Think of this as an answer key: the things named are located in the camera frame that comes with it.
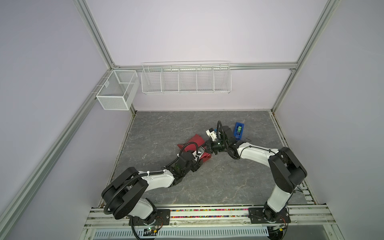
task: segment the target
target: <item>red cloth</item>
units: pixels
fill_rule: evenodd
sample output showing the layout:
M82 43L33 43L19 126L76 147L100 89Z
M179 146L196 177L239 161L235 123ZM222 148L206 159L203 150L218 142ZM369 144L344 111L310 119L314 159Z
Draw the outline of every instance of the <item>red cloth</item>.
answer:
M195 142L197 143L198 146L201 146L205 143L204 139L202 137L200 137L200 135L196 134L195 136L193 136L191 139L188 140L188 142L186 143L189 143L189 142ZM178 144L177 145L180 149L183 148L184 144ZM191 145L188 145L185 149L184 149L184 152L187 152L189 150L193 150L195 151L196 150L196 146L194 144L191 144ZM200 159L203 160L203 162L207 161L208 159L211 158L211 154L205 152L203 153L203 155L201 155Z

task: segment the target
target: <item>black mounting plate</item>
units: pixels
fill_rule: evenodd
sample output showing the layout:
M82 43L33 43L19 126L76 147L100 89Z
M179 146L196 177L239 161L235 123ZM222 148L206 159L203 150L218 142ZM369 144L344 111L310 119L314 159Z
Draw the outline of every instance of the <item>black mounting plate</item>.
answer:
M169 225L169 219L170 219L170 210L169 209L158 209L156 216L163 218L163 225ZM155 218L155 222L153 224L151 224L151 226L161 225L161 221L162 221L161 218ZM132 217L132 221L133 221L134 226L148 226L139 217Z
M263 209L264 209L263 207L250 207L250 208L248 208L249 218L251 219L251 223L252 224L255 224L255 223L270 223L270 222L268 222L267 220L264 219ZM290 223L291 222L291 218L289 216L287 216L286 213L287 213L286 208L283 208L279 212L279 216L284 218L285 223ZM279 219L276 220L275 223L284 223L284 221L281 218L279 218Z

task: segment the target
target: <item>robotic arm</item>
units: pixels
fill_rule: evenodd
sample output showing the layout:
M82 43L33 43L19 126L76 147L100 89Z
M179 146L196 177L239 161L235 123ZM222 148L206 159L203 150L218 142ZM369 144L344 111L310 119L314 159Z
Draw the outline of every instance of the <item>robotic arm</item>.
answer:
M146 224L155 221L157 208L149 199L142 199L144 192L159 188L172 187L180 183L190 171L197 171L202 165L200 156L203 152L227 152L234 159L250 159L271 168L275 187L262 211L262 217L268 222L275 222L285 215L285 205L293 191L307 176L307 172L292 153L283 147L268 149L252 145L244 141L236 141L228 126L217 123L217 132L207 130L210 139L198 146L194 142L187 143L180 150L175 160L164 166L161 171L142 172L129 167L119 175L102 192L105 200L104 213L113 214L115 219L127 215L141 218ZM186 146L194 144L194 152L184 152Z

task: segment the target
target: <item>blue object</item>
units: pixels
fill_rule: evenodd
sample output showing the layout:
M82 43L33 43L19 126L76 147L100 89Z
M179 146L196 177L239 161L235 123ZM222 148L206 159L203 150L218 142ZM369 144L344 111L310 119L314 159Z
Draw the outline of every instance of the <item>blue object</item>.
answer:
M236 140L241 140L241 136L243 135L244 130L244 124L237 122L235 124L235 129L233 130L233 135L235 136Z

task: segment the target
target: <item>white wire basket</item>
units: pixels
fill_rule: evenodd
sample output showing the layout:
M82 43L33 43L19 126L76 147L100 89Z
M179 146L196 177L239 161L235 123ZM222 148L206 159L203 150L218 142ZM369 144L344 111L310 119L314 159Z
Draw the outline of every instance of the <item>white wire basket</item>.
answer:
M113 70L96 97L105 110L129 110L139 85L135 70Z
M145 94L229 93L232 88L229 62L161 67L143 63L141 83Z

